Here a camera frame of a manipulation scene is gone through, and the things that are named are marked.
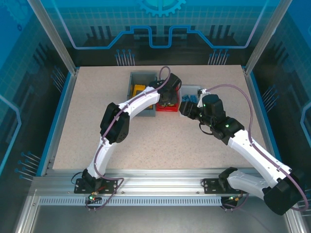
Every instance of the blue printed backdrop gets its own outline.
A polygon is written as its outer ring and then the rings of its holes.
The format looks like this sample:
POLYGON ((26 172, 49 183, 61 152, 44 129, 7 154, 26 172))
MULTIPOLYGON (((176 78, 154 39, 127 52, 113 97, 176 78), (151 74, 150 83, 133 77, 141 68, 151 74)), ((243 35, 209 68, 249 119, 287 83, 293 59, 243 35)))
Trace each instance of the blue printed backdrop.
POLYGON ((311 183, 311 2, 293 0, 254 74, 282 160, 311 183))
POLYGON ((21 152, 40 159, 68 71, 26 0, 0 0, 0 21, 0 232, 13 232, 36 168, 21 152))
POLYGON ((222 65, 247 62, 278 2, 44 0, 43 5, 78 66, 222 65))

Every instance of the blue frame edge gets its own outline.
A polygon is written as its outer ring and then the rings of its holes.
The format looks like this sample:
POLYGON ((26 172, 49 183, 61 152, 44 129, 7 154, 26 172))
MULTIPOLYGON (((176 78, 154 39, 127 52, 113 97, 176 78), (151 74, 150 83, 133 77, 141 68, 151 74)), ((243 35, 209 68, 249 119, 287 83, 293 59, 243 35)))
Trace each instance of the blue frame edge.
POLYGON ((264 123, 266 124, 266 127, 267 127, 268 135, 269 135, 269 138, 271 140, 272 148, 273 148, 273 151, 275 153, 276 159, 278 159, 279 161, 282 161, 280 153, 279 153, 277 145, 276 145, 276 139, 274 138, 274 135, 273 135, 273 132, 272 132, 272 128, 271 128, 271 125, 270 125, 270 121, 268 119, 267 112, 266 112, 266 110, 264 108, 263 101, 262 101, 262 98, 261 98, 261 95, 260 95, 260 92, 259 92, 259 88, 258 88, 256 79, 255 79, 255 75, 254 75, 253 72, 250 73, 250 77, 251 77, 253 85, 254 85, 254 89, 255 89, 255 92, 256 92, 256 96, 258 98, 260 110, 261 110, 262 115, 263 115, 264 123))
POLYGON ((66 94, 66 91, 67 91, 70 79, 71 79, 71 73, 68 72, 68 75, 67 75, 67 78, 66 78, 66 81, 65 81, 65 85, 64 85, 62 94, 60 96, 60 99, 59 99, 59 102, 58 102, 58 105, 57 105, 57 108, 56 108, 56 112, 55 112, 54 119, 53 119, 53 122, 52 122, 52 125, 51 125, 51 128, 50 128, 50 132, 49 132, 49 135, 48 135, 48 138, 47 138, 47 142, 45 143, 45 146, 44 146, 44 150, 43 150, 43 153, 42 153, 42 157, 41 157, 41 160, 40 160, 40 163, 39 163, 38 170, 36 172, 36 176, 41 176, 41 172, 43 170, 45 161, 47 159, 49 147, 50 147, 51 140, 52 140, 52 136, 53 136, 54 131, 55 131, 56 123, 57 123, 58 118, 59 118, 59 113, 60 113, 60 110, 61 110, 63 102, 64 102, 65 94, 66 94))

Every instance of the gear graphic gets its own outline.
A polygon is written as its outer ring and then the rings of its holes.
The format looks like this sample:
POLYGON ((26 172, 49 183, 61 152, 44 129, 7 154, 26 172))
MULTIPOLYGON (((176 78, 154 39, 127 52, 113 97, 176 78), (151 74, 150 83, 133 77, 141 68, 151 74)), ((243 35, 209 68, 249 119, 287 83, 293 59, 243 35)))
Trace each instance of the gear graphic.
POLYGON ((26 0, 0 0, 0 6, 6 6, 10 16, 18 23, 22 24, 28 15, 28 3, 26 0))
POLYGON ((153 17, 175 14, 175 10, 180 10, 183 3, 186 3, 186 0, 138 0, 140 9, 145 10, 147 14, 151 13, 153 17))

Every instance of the speckled beige tabletop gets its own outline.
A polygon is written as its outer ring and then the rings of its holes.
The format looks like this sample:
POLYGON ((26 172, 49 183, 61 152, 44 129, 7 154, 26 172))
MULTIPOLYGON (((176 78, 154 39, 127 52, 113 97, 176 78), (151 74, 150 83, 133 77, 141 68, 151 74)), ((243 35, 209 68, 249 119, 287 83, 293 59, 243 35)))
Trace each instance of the speckled beige tabletop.
MULTIPOLYGON (((81 67, 72 94, 53 169, 83 169, 91 162, 100 139, 100 122, 109 103, 127 97, 131 71, 159 72, 162 66, 81 67)), ((230 83, 248 88, 241 66, 170 66, 183 84, 210 88, 230 83)), ((249 109, 243 95, 232 88, 212 91, 219 95, 228 116, 245 127, 249 109)), ((252 136, 264 146, 256 116, 252 136)), ((237 152, 199 129, 198 121, 179 113, 156 112, 155 117, 136 116, 128 137, 118 144, 107 168, 184 169, 251 167, 237 152)))

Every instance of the yellow object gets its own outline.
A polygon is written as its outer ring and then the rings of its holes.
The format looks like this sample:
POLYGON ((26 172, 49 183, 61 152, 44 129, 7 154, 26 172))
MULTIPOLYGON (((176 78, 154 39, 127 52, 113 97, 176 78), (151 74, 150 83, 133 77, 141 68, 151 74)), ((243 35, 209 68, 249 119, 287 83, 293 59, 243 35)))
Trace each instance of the yellow object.
POLYGON ((136 95, 138 95, 139 93, 141 93, 143 90, 146 89, 146 86, 145 85, 135 85, 134 86, 134 91, 133 91, 133 95, 132 95, 132 98, 136 95))

